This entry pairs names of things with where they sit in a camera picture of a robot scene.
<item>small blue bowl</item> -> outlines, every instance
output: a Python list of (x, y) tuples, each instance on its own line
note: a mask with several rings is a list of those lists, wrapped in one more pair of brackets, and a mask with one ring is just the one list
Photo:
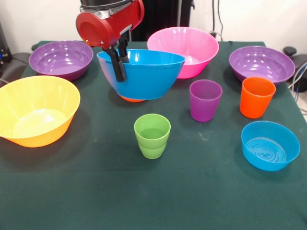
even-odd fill
[(278, 171), (286, 167), (300, 152), (295, 134), (271, 121), (255, 121), (241, 133), (242, 150), (246, 160), (258, 169)]
[(97, 54), (101, 69), (113, 89), (121, 96), (140, 100), (163, 97), (175, 83), (185, 58), (181, 55), (146, 50), (127, 49), (129, 63), (124, 63), (127, 79), (116, 80), (110, 56)]

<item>green cup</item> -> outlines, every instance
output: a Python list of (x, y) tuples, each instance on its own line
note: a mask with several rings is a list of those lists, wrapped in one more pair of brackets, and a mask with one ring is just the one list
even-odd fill
[(159, 114), (146, 114), (134, 123), (134, 132), (140, 150), (148, 159), (159, 158), (171, 131), (171, 123)]

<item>white wall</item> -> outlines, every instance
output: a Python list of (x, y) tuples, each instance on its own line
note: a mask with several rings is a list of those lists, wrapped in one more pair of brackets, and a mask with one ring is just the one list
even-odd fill
[(0, 22), (13, 53), (41, 40), (80, 40), (80, 0), (0, 0)]
[[(194, 1), (190, 26), (210, 32), (212, 1)], [(220, 0), (220, 13), (224, 40), (264, 41), (274, 49), (294, 46), (298, 53), (307, 53), (307, 0)], [(215, 15), (215, 30), (220, 32)]]
[[(264, 41), (278, 50), (291, 45), (307, 53), (307, 0), (220, 1), (224, 40)], [(195, 0), (190, 26), (212, 30), (211, 2)], [(0, 0), (0, 21), (12, 52), (30, 52), (40, 40), (80, 40), (79, 6), (80, 0)]]

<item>plastic bowl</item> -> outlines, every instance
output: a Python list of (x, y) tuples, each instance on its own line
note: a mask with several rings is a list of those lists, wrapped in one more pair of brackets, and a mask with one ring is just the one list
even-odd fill
[(288, 128), (271, 121), (255, 121), (241, 133), (246, 160), (258, 169), (277, 171), (298, 157), (300, 144)]
[(183, 55), (186, 62), (179, 79), (192, 78), (201, 73), (219, 51), (219, 44), (212, 35), (191, 27), (170, 27), (157, 31), (149, 37), (147, 47)]
[(150, 100), (163, 97), (180, 73), (185, 58), (181, 55), (146, 49), (127, 49), (129, 63), (124, 63), (127, 79), (118, 82), (111, 58), (106, 52), (97, 54), (103, 73), (122, 97)]
[(120, 97), (127, 102), (143, 102), (143, 101), (145, 101), (145, 100), (131, 99), (131, 98), (123, 97), (123, 96), (120, 96)]
[(34, 76), (0, 88), (0, 137), (25, 147), (53, 143), (67, 131), (80, 104), (68, 80)]
[(83, 42), (50, 42), (31, 54), (29, 65), (40, 75), (74, 81), (87, 71), (93, 56), (92, 48)]
[(240, 81), (257, 76), (277, 85), (287, 81), (295, 72), (295, 65), (286, 54), (264, 46), (239, 48), (231, 53), (229, 63)]

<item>cup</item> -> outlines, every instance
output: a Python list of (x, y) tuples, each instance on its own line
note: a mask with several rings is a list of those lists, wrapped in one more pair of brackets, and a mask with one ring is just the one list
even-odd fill
[(166, 147), (171, 124), (159, 114), (146, 114), (134, 123), (134, 132), (140, 150), (148, 159), (159, 158)]
[(260, 77), (246, 78), (242, 83), (240, 112), (248, 118), (259, 118), (267, 109), (276, 92), (270, 80)]
[(200, 122), (210, 121), (223, 93), (222, 87), (212, 80), (197, 80), (190, 85), (190, 113)]

